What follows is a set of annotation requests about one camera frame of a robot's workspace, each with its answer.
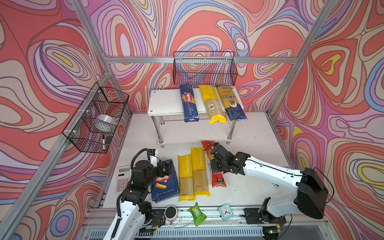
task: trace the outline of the calculator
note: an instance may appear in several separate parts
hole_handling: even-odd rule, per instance
[[[122,192],[127,187],[131,175],[131,166],[117,168],[116,193]]]

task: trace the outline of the green snack bag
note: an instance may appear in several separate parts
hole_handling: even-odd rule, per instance
[[[188,209],[188,211],[192,213],[193,222],[195,223],[195,226],[199,226],[207,218],[207,216],[200,211],[200,208],[197,203],[193,207]]]

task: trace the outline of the teal alarm clock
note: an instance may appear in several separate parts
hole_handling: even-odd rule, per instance
[[[218,211],[223,221],[228,220],[235,215],[232,211],[232,208],[229,206],[229,204],[225,204],[219,207]]]

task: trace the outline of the pink wall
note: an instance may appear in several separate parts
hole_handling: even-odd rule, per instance
[[[69,1],[0,1],[0,220],[102,74]],[[69,146],[13,239],[75,237],[125,121],[107,154]]]
[[[236,56],[296,56],[323,5],[312,1],[140,1],[85,3],[109,56],[173,56],[174,51],[233,50]],[[114,64],[130,109],[146,112],[149,93],[172,89],[173,64]],[[248,111],[265,111],[289,65],[238,64]]]
[[[344,240],[384,239],[383,39],[383,1],[340,1],[273,115],[295,166],[334,185]]]

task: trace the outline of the barilla rigatoni box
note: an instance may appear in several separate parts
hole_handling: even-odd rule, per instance
[[[177,182],[175,166],[172,160],[163,161],[160,165],[164,166],[166,162],[170,163],[170,175],[157,177],[151,185],[151,195],[154,202],[160,202],[179,195],[179,183]]]

